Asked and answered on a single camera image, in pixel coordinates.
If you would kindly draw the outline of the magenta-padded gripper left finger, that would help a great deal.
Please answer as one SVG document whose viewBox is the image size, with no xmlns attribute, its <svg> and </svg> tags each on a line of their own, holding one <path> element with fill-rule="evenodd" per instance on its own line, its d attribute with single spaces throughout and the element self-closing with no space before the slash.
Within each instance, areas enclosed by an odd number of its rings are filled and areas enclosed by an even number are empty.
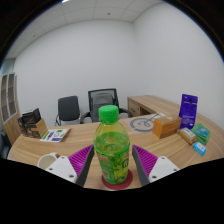
<svg viewBox="0 0 224 224">
<path fill-rule="evenodd" d="M 93 156 L 94 146 L 90 145 L 69 157 L 60 156 L 47 171 L 78 186 L 84 186 Z"/>
</svg>

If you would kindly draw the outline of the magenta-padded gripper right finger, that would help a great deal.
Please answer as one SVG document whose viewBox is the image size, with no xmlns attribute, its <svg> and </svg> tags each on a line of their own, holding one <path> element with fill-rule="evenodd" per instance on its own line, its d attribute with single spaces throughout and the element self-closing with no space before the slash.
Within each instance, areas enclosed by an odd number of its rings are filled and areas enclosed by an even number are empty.
<svg viewBox="0 0 224 224">
<path fill-rule="evenodd" d="M 139 146 L 132 146 L 132 155 L 142 186 L 179 171 L 179 168 L 166 156 L 157 157 Z"/>
</svg>

